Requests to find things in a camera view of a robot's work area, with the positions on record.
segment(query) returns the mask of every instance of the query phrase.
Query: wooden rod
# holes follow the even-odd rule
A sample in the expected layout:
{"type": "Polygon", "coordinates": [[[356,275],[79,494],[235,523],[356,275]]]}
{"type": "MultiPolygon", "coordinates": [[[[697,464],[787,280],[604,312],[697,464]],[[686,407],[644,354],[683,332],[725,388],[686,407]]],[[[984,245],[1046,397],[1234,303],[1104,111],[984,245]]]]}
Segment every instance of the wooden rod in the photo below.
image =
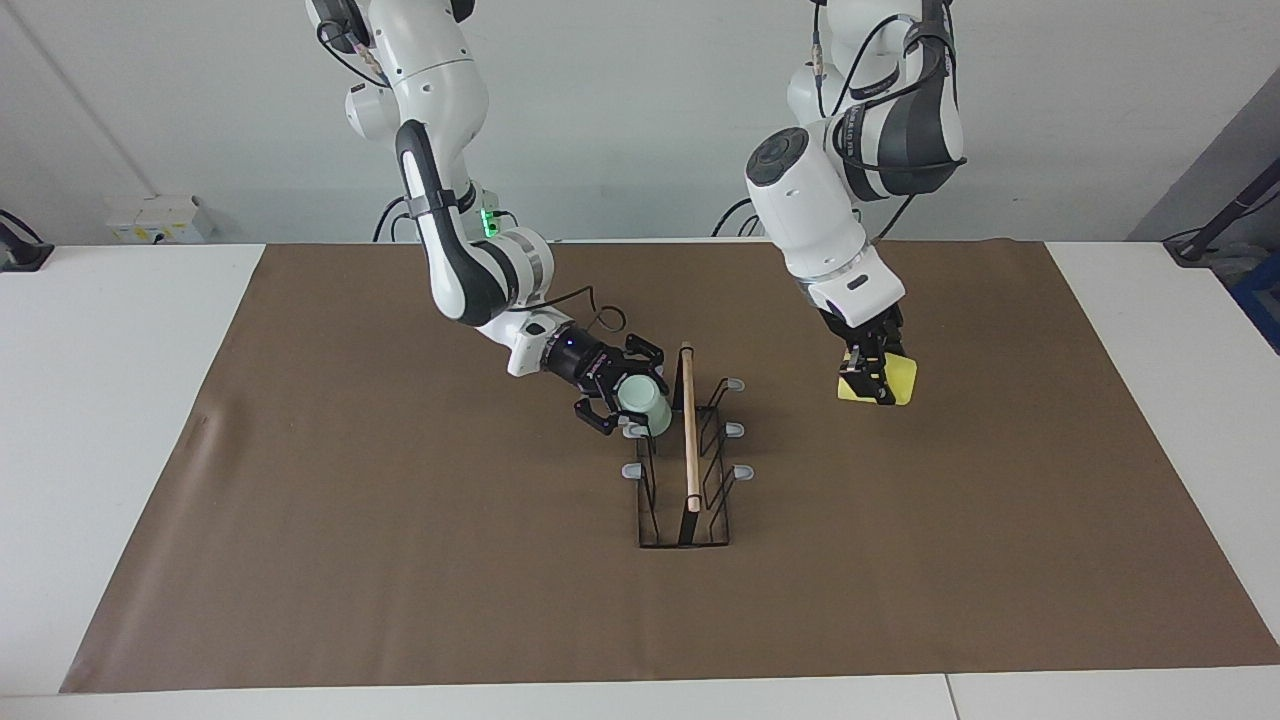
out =
{"type": "Polygon", "coordinates": [[[680,347],[680,363],[685,369],[685,480],[689,483],[689,511],[703,511],[701,473],[698,470],[698,396],[694,393],[694,346],[680,347]]]}

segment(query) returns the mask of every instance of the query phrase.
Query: white robotic arm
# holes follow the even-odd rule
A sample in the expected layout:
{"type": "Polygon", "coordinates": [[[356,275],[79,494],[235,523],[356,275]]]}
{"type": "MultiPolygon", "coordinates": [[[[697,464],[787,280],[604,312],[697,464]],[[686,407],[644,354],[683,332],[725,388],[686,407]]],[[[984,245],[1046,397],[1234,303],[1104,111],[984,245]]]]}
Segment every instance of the white robotic arm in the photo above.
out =
{"type": "Polygon", "coordinates": [[[348,92],[348,119],[369,140],[388,143],[394,136],[440,313],[508,347],[512,375],[547,370],[573,384],[584,396],[577,415],[598,430],[608,434],[626,419],[662,433],[669,423],[662,350],[636,336],[622,348],[593,337],[545,300],[556,272],[547,241],[527,228],[497,233],[489,224],[486,202],[494,199],[471,181],[462,158],[489,109],[458,26],[474,5],[307,0],[320,41],[358,55],[371,73],[348,92]],[[650,401],[626,406],[628,397],[650,401]]]}
{"type": "Polygon", "coordinates": [[[910,391],[891,387],[890,363],[905,356],[897,302],[906,290],[868,242],[852,205],[933,192],[966,161],[951,0],[813,1],[828,6],[840,45],[858,47],[855,72],[841,77],[815,53],[813,68],[796,73],[787,99],[801,123],[812,122],[756,149],[748,188],[787,269],[847,345],[841,378],[858,398],[896,405],[910,391]],[[827,95],[835,110],[849,109],[827,117],[822,85],[838,91],[827,95]]]}

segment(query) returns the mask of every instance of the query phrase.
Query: yellow object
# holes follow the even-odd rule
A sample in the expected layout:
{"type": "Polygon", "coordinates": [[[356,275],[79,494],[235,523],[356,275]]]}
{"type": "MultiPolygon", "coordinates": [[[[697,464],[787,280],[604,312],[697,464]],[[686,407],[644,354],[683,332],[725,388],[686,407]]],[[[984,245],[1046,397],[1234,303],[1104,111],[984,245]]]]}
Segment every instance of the yellow object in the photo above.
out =
{"type": "MultiPolygon", "coordinates": [[[[849,354],[845,354],[846,363],[849,357],[849,354]]],[[[916,368],[915,360],[910,357],[902,357],[892,352],[884,354],[884,374],[887,375],[888,389],[893,391],[895,405],[906,405],[911,401],[911,392],[915,389],[916,368]]],[[[837,379],[836,382],[838,383],[837,393],[841,400],[876,402],[874,397],[858,397],[854,395],[854,388],[849,387],[849,383],[844,379],[837,379]]]]}

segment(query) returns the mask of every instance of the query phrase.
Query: black wire rack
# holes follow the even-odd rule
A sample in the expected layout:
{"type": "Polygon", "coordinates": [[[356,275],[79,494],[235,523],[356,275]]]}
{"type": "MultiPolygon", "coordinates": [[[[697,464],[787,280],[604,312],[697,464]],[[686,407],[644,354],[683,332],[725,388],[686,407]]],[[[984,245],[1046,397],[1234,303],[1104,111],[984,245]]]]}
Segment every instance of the black wire rack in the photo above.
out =
{"type": "MultiPolygon", "coordinates": [[[[676,378],[681,377],[677,368],[676,378]]],[[[677,379],[672,406],[672,425],[684,423],[680,398],[682,384],[677,379]]],[[[695,550],[724,547],[732,542],[730,523],[730,495],[739,480],[750,480],[755,470],[748,465],[735,465],[726,457],[728,441],[744,436],[746,429],[739,423],[726,421],[721,402],[730,392],[742,392],[745,384],[737,378],[722,378],[705,405],[696,406],[698,454],[701,480],[696,493],[690,493],[685,478],[669,487],[659,486],[657,460],[676,456],[676,442],[653,438],[643,425],[625,428],[627,437],[636,441],[636,461],[622,469],[622,475],[636,483],[636,527],[643,550],[695,550]]]]}

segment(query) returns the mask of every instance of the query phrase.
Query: brown mat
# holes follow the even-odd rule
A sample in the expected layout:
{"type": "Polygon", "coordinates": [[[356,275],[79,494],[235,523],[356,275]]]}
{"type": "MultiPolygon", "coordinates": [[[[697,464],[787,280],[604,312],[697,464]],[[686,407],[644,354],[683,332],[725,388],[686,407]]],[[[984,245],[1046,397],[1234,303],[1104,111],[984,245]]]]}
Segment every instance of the brown mat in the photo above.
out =
{"type": "Polygon", "coordinates": [[[772,247],[557,251],[746,380],[732,547],[636,550],[631,443],[442,319],[420,250],[270,247],[64,692],[1280,662],[1044,247],[884,249],[905,409],[835,398],[772,247]]]}

